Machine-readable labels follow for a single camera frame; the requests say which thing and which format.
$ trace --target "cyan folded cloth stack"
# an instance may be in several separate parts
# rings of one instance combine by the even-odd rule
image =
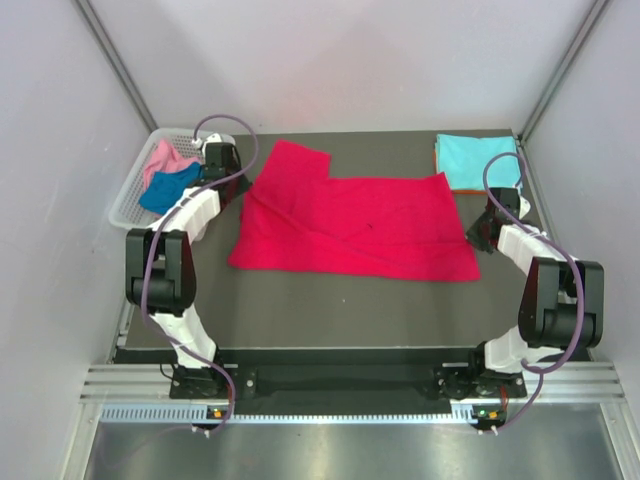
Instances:
[[[474,138],[439,134],[436,138],[436,172],[443,172],[451,190],[484,192],[482,174],[487,163],[504,152],[516,153],[513,137]],[[520,167],[515,157],[495,162],[488,175],[490,187],[515,187],[520,180]]]

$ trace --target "blue cloth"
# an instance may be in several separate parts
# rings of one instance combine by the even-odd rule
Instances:
[[[145,210],[164,215],[180,200],[184,189],[200,178],[200,166],[198,162],[193,162],[179,172],[154,173],[149,188],[140,196],[138,203]]]
[[[436,163],[444,172],[451,190],[484,190],[482,173],[489,160],[500,153],[516,153],[513,137],[473,138],[438,135]],[[520,179],[516,157],[503,157],[489,169],[490,187],[514,187]]]

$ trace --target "dark blue cloth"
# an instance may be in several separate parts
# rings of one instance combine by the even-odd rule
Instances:
[[[145,210],[164,215],[180,200],[184,189],[200,178],[200,175],[198,162],[193,162],[184,170],[175,173],[156,172],[138,203]]]

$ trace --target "folded towel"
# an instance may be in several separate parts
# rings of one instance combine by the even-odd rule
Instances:
[[[180,200],[184,189],[200,178],[200,175],[198,162],[193,162],[176,173],[156,172],[149,188],[140,196],[138,203],[150,212],[164,215]]]
[[[436,139],[436,171],[447,176],[452,190],[484,191],[482,174],[489,160],[504,152],[516,153],[513,137],[473,138],[439,134]],[[491,166],[490,187],[514,187],[520,180],[515,157],[504,157]]]
[[[198,157],[184,158],[173,145],[162,139],[142,172],[142,185],[146,190],[156,172],[175,173],[188,168],[193,162],[200,162]]]
[[[229,264],[467,282],[480,271],[444,175],[329,178],[330,157],[278,141],[245,195]]]

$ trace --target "black wire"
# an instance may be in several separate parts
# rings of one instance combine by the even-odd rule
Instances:
[[[165,377],[165,378],[168,378],[171,381],[173,381],[173,378],[171,378],[169,375],[164,373],[164,370],[162,369],[162,364],[160,364],[159,367],[160,367],[160,373],[162,374],[162,376]]]

